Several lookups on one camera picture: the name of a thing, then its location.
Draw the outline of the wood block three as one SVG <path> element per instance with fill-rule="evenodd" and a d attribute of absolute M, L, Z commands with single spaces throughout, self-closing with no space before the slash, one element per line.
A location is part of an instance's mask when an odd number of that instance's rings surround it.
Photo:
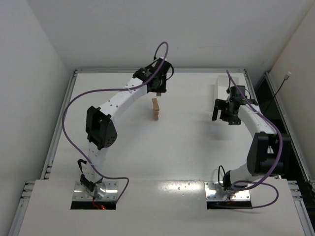
<path fill-rule="evenodd" d="M 157 98 L 153 98 L 153 99 L 152 99 L 152 103 L 153 103 L 153 110 L 154 110 L 154 111 L 159 111 L 159 105 L 158 105 L 158 100 L 157 100 Z"/>

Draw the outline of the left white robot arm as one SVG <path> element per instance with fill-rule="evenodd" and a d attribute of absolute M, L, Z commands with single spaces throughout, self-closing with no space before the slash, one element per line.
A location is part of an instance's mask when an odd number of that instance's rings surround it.
<path fill-rule="evenodd" d="M 132 75 L 126 84 L 125 91 L 116 93 L 111 99 L 95 108 L 87 110 L 86 133 L 89 143 L 87 163 L 81 174 L 80 181 L 85 188 L 94 193 L 103 177 L 96 171 L 103 167 L 107 151 L 117 139 L 115 123 L 137 99 L 149 92 L 165 93 L 167 72 L 174 70 L 171 63 L 162 62 L 158 58 L 144 68 L 140 68 Z"/>

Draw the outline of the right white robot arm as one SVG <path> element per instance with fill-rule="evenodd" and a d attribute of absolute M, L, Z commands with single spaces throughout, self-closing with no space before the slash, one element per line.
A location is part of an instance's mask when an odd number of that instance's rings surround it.
<path fill-rule="evenodd" d="M 286 175 L 289 168 L 291 137 L 268 122 L 258 103 L 247 99 L 245 92 L 245 86 L 232 86 L 228 98 L 216 99 L 214 104 L 213 121 L 244 124 L 252 136 L 246 163 L 224 174 L 224 190 L 242 189 L 258 179 Z"/>

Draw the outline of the white plastic box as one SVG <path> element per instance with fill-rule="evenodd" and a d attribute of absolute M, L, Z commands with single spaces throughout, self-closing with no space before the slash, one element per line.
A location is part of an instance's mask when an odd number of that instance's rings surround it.
<path fill-rule="evenodd" d="M 210 89 L 210 98 L 212 99 L 212 101 L 210 102 L 210 111 L 213 111 L 216 99 L 226 100 L 229 97 L 227 93 L 229 82 L 230 80 L 226 74 L 219 74 L 215 78 L 215 82 L 213 85 L 211 85 Z"/>

